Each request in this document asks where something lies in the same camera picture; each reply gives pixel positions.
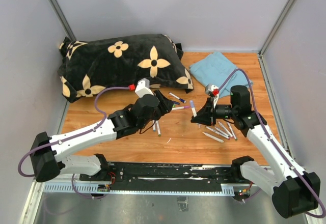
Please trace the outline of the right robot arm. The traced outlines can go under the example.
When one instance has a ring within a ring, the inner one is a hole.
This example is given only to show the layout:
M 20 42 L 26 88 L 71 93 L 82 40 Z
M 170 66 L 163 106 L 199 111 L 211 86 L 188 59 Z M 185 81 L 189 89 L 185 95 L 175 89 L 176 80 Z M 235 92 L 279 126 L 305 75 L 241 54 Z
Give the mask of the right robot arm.
M 320 178 L 296 163 L 277 141 L 257 111 L 252 88 L 233 86 L 230 104 L 218 104 L 220 90 L 215 85 L 207 85 L 205 93 L 208 95 L 206 103 L 192 116 L 191 122 L 213 126 L 218 119 L 233 120 L 236 129 L 256 146 L 271 168 L 268 172 L 252 157 L 243 156 L 232 161 L 232 180 L 256 184 L 271 197 L 274 208 L 283 218 L 302 213 L 312 216 L 311 210 L 322 205 Z

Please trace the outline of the purple cap marker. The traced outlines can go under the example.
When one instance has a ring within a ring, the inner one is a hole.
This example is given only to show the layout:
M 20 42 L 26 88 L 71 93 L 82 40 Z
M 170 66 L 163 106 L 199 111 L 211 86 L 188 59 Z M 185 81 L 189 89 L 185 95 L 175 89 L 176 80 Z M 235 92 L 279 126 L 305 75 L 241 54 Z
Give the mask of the purple cap marker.
M 228 135 L 226 135 L 226 134 L 224 134 L 224 133 L 222 133 L 222 132 L 219 132 L 219 131 L 217 131 L 217 130 L 215 130 L 215 129 L 212 129 L 212 128 L 208 127 L 208 126 L 205 126 L 205 127 L 206 127 L 208 130 L 210 130 L 210 131 L 212 131 L 212 132 L 214 132 L 214 133 L 216 133 L 216 134 L 218 134 L 218 135 L 220 135 L 220 136 L 222 136 L 222 137 L 224 137 L 224 138 L 226 138 L 226 139 L 230 139 Z

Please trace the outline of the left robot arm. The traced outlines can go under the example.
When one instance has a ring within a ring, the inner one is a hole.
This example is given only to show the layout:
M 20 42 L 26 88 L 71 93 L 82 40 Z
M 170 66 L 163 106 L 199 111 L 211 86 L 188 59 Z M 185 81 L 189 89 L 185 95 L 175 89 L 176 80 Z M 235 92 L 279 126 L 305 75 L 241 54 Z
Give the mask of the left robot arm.
M 30 155 L 35 180 L 47 182 L 63 174 L 84 174 L 98 181 L 105 180 L 109 168 L 103 155 L 87 157 L 75 153 L 92 145 L 142 132 L 148 123 L 170 113 L 173 105 L 172 100 L 155 90 L 90 126 L 52 136 L 46 132 L 37 134 Z

